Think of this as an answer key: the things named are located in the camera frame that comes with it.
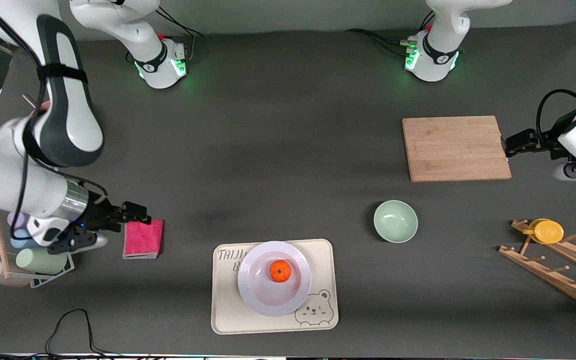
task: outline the white robotic arm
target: white robotic arm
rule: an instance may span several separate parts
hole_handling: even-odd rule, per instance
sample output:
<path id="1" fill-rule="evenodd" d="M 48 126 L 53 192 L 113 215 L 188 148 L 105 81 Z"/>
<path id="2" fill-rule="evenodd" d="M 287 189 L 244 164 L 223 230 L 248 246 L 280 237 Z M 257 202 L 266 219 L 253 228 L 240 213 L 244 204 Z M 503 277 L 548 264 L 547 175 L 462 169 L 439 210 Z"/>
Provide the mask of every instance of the white robotic arm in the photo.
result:
<path id="1" fill-rule="evenodd" d="M 558 164 L 553 176 L 558 180 L 576 182 L 576 109 L 555 121 L 550 130 L 542 132 L 541 116 L 546 100 L 554 94 L 563 93 L 576 98 L 576 93 L 567 89 L 554 89 L 544 96 L 537 108 L 535 129 L 526 129 L 505 139 L 505 153 L 508 158 L 521 153 L 550 152 L 550 158 L 566 158 Z"/>
<path id="2" fill-rule="evenodd" d="M 171 39 L 160 40 L 149 23 L 139 20 L 159 6 L 160 0 L 70 0 L 80 24 L 121 41 L 142 79 L 154 89 L 165 89 L 186 75 L 186 49 Z"/>
<path id="3" fill-rule="evenodd" d="M 432 30 L 408 37 L 415 44 L 404 68 L 425 82 L 438 82 L 455 67 L 458 49 L 471 29 L 469 10 L 494 9 L 513 0 L 425 0 L 435 14 Z"/>
<path id="4" fill-rule="evenodd" d="M 148 223 L 145 207 L 130 202 L 114 207 L 105 196 L 50 168 L 91 164 L 104 143 L 74 36 L 57 5 L 0 0 L 0 35 L 37 66 L 41 96 L 36 108 L 44 92 L 50 98 L 46 111 L 0 128 L 0 209 L 29 214 L 32 238 L 49 253 L 98 248 L 105 237 L 96 231 L 119 231 L 120 223 L 131 220 Z"/>

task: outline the pink sponge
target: pink sponge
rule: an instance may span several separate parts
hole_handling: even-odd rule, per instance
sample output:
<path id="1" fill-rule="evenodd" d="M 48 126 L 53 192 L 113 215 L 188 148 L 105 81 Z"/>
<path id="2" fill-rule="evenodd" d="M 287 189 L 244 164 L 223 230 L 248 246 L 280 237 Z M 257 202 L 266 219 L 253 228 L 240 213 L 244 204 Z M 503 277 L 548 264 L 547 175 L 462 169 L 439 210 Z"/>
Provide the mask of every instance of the pink sponge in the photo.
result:
<path id="1" fill-rule="evenodd" d="M 160 254 L 164 220 L 154 219 L 150 225 L 130 221 L 125 226 L 123 255 L 126 259 L 156 259 Z"/>

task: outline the yellow cup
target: yellow cup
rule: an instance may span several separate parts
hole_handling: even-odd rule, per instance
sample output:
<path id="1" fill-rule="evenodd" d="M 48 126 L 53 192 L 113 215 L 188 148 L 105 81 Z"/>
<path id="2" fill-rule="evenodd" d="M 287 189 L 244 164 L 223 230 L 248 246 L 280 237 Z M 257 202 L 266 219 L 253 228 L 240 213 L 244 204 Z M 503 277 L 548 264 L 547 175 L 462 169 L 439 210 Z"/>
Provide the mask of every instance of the yellow cup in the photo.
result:
<path id="1" fill-rule="evenodd" d="M 539 244 L 555 244 L 564 238 L 564 229 L 556 221 L 538 218 L 521 231 Z"/>

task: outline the dark gray table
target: dark gray table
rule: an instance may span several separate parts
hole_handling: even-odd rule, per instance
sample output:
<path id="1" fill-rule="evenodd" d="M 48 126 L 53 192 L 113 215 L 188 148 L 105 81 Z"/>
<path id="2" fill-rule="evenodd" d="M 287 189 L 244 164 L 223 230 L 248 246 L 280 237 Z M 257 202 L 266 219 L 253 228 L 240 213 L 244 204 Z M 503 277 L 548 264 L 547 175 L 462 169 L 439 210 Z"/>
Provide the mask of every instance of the dark gray table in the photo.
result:
<path id="1" fill-rule="evenodd" d="M 474 29 L 463 47 L 448 78 L 429 84 L 361 34 L 209 36 L 189 77 L 155 90 L 118 42 L 81 43 L 106 147 L 72 172 L 165 219 L 164 253 L 122 260 L 122 235 L 111 233 L 46 287 L 0 286 L 0 352 L 43 349 L 62 313 L 86 308 L 98 346 L 121 353 L 576 359 L 576 301 L 495 251 L 520 244 L 510 219 L 576 231 L 576 182 L 552 178 L 554 162 L 539 153 L 512 158 L 510 180 L 413 184 L 401 125 L 495 115 L 505 136 L 533 127 L 546 92 L 576 91 L 576 23 Z M 21 94 L 36 91 L 30 61 L 16 54 L 0 125 L 27 114 Z M 553 98 L 544 126 L 575 106 Z M 418 213 L 407 243 L 371 228 L 371 211 L 389 199 Z M 211 330 L 216 246 L 311 238 L 333 244 L 336 328 Z M 54 345 L 87 351 L 82 317 L 67 319 Z"/>

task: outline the blue mug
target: blue mug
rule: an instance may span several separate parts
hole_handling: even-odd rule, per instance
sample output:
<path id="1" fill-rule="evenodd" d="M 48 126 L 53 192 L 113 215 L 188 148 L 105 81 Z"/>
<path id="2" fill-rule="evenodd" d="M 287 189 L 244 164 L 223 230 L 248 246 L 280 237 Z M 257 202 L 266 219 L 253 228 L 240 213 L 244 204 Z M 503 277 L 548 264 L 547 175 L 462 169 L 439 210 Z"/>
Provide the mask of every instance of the blue mug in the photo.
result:
<path id="1" fill-rule="evenodd" d="M 14 231 L 14 235 L 18 238 L 29 238 L 30 232 L 25 228 L 20 228 L 19 230 Z M 33 249 L 33 248 L 41 248 L 42 246 L 38 244 L 34 239 L 24 239 L 24 240 L 17 240 L 10 237 L 10 245 L 12 245 L 15 249 Z"/>

